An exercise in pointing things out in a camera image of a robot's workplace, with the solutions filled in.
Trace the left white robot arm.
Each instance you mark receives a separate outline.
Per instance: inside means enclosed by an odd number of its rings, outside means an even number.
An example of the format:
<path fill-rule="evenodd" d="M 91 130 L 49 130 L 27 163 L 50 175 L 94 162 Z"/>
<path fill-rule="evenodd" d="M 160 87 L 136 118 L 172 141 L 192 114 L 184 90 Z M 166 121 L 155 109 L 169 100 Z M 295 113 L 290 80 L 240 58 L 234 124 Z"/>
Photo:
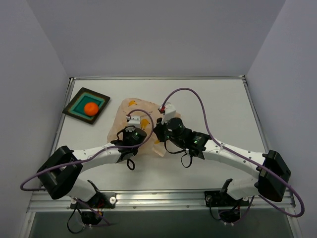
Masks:
<path fill-rule="evenodd" d="M 102 165 L 130 161 L 147 138 L 147 133 L 139 128 L 123 129 L 120 133 L 121 139 L 100 147 L 85 150 L 59 147 L 38 170 L 42 173 L 38 178 L 50 197 L 53 200 L 64 196 L 75 197 L 89 208 L 96 207 L 100 191 L 93 182 L 81 180 L 79 175 Z"/>

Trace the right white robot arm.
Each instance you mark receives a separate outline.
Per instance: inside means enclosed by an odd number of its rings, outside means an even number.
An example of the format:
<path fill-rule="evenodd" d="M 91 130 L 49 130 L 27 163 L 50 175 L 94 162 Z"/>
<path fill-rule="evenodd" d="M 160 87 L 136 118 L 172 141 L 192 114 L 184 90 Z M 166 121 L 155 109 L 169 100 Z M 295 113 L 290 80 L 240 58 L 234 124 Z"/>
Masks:
<path fill-rule="evenodd" d="M 256 195 L 274 202 L 282 201 L 291 171 L 278 152 L 252 152 L 215 143 L 209 135 L 186 128 L 180 118 L 168 122 L 157 119 L 154 133 L 159 142 L 172 142 L 190 159 L 217 161 L 250 175 L 247 179 L 226 180 L 220 192 L 224 204 L 230 205 L 241 198 Z"/>

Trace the orange fake fruit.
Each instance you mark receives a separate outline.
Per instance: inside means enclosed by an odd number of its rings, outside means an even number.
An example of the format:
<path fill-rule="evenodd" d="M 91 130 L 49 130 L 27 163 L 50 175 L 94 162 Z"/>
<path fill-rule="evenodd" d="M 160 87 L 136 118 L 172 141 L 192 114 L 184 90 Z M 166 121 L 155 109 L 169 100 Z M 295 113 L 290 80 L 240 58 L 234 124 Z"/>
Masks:
<path fill-rule="evenodd" d="M 84 113 L 89 116 L 93 117 L 99 112 L 99 106 L 94 102 L 89 102 L 84 106 Z"/>

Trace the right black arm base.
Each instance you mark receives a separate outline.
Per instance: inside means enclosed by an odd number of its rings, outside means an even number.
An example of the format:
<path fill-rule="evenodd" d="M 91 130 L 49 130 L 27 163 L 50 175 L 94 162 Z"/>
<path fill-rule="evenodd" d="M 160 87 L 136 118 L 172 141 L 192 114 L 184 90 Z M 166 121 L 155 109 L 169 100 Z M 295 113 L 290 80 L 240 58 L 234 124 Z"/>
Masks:
<path fill-rule="evenodd" d="M 238 222 L 242 217 L 241 208 L 250 205 L 248 198 L 235 200 L 220 190 L 205 191 L 204 196 L 211 217 L 224 224 Z"/>

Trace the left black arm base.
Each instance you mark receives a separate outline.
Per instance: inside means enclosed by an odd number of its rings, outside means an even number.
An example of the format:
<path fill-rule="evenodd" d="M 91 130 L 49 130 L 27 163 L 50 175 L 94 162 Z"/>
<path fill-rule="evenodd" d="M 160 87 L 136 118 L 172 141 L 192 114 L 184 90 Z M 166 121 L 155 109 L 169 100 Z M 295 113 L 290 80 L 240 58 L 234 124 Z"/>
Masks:
<path fill-rule="evenodd" d="M 114 193 L 102 193 L 90 180 L 75 183 L 68 193 L 75 204 L 75 210 L 80 213 L 85 226 L 101 227 L 112 224 L 104 217 L 104 209 L 113 209 L 116 204 Z"/>

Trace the banana print plastic bag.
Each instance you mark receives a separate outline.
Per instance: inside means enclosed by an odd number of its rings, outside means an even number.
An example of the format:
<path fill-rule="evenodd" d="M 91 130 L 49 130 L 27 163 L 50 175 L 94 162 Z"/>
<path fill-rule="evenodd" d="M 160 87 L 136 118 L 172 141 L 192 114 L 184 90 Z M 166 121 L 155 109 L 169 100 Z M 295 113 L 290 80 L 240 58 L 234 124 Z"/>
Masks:
<path fill-rule="evenodd" d="M 142 109 L 144 111 L 147 111 L 151 115 L 153 122 L 156 123 L 157 119 L 163 116 L 159 113 L 158 108 L 159 105 L 146 100 L 137 98 L 124 99 L 117 110 L 114 123 L 110 129 L 110 132 L 107 135 L 107 141 L 111 142 L 112 140 L 116 140 L 117 132 L 123 129 L 125 126 L 127 126 L 126 115 L 130 111 L 134 109 Z M 138 154 L 156 154 L 160 157 L 164 157 L 164 155 L 166 154 L 166 150 L 164 148 L 164 144 L 158 141 L 155 134 L 152 134 L 148 142 L 140 147 L 140 149 L 138 150 Z"/>

